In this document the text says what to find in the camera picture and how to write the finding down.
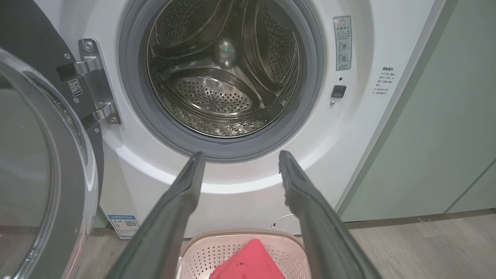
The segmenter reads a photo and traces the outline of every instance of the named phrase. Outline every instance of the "cabinet door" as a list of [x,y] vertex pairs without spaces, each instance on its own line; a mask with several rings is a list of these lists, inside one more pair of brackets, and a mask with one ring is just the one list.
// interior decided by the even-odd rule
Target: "cabinet door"
[[343,221],[443,213],[494,160],[495,8],[494,1],[446,2],[339,210]]
[[496,160],[448,209],[448,213],[496,208]]

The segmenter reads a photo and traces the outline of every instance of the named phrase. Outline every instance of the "warning label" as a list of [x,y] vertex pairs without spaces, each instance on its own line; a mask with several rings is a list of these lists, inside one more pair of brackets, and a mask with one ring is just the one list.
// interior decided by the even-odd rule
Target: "warning label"
[[338,16],[334,19],[336,35],[336,70],[351,68],[351,17]]

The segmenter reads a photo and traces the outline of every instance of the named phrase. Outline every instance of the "stainless steel drum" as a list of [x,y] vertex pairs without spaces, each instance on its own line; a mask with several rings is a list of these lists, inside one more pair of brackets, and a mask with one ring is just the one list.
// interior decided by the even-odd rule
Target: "stainless steel drum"
[[172,0],[149,34],[148,76],[184,126],[211,137],[246,136],[274,121],[295,92],[296,36],[263,0]]

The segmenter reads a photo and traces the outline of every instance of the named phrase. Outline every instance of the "door glass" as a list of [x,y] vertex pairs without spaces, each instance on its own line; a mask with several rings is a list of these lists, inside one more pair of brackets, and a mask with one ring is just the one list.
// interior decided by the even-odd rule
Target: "door glass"
[[0,119],[0,278],[8,278],[43,221],[50,153],[31,109],[1,74]]

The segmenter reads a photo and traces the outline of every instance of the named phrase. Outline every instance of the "metal hinge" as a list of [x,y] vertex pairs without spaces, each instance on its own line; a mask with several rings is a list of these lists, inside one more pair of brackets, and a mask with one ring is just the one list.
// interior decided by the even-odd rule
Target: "metal hinge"
[[107,75],[95,39],[79,40],[80,62],[57,68],[62,81],[66,81],[73,97],[73,109],[83,119],[106,120],[120,124],[121,118],[110,90]]

